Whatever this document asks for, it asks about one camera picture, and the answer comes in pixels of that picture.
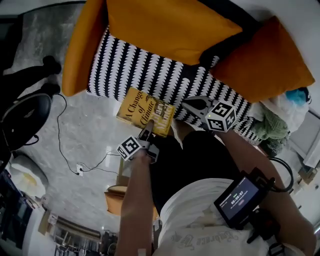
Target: forearm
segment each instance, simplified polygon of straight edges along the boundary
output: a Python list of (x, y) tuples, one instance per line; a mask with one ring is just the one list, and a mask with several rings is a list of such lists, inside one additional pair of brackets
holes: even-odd
[[(275, 178), (277, 187), (285, 187), (272, 162), (241, 136), (232, 130), (217, 135), (240, 171), (250, 173), (257, 167), (268, 179)], [(296, 246), (307, 256), (313, 255), (316, 244), (313, 227), (301, 215), (289, 193), (270, 191), (259, 207), (268, 210), (280, 224), (281, 229), (277, 238), (281, 243)]]
[(116, 255), (138, 255), (138, 249), (146, 249), (146, 255), (151, 255), (152, 221), (153, 199), (149, 162), (135, 158), (121, 208)]

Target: white shirt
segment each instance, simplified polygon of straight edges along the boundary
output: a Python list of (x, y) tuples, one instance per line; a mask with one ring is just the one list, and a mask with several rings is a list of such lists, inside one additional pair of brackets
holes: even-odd
[[(175, 193), (163, 206), (162, 230), (154, 256), (266, 256), (269, 245), (259, 236), (247, 240), (251, 230), (227, 227), (214, 201), (233, 181), (208, 178), (193, 182)], [(285, 244), (286, 255), (303, 256)]]

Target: person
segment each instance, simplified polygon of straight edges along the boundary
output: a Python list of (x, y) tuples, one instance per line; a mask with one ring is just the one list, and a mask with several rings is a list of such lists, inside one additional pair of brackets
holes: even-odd
[[(182, 148), (171, 132), (166, 138), (154, 138), (159, 148), (156, 163), (150, 164), (143, 151), (133, 159), (115, 255), (152, 255), (153, 205), (162, 221), (154, 256), (268, 255), (270, 245), (260, 236), (248, 244), (251, 230), (229, 228), (214, 201), (239, 170), (250, 173), (255, 167), (284, 188), (274, 165), (232, 130), (216, 133), (223, 144), (184, 122), (177, 122), (176, 130)], [(313, 226), (287, 192), (270, 191), (259, 207), (280, 224), (276, 240), (285, 246), (285, 255), (314, 254)]]

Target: yellow book cover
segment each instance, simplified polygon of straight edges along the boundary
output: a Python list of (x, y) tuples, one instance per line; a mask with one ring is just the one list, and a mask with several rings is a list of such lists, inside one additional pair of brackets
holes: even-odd
[(152, 132), (166, 137), (168, 135), (175, 107), (154, 98), (147, 93), (130, 87), (116, 117), (143, 129), (149, 120), (154, 120)]

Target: camera screen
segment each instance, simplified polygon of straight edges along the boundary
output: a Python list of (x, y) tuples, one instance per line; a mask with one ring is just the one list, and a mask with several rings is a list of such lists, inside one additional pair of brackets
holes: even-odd
[(259, 189), (249, 179), (244, 177), (219, 206), (230, 220), (255, 196), (255, 194), (257, 194), (258, 191)]

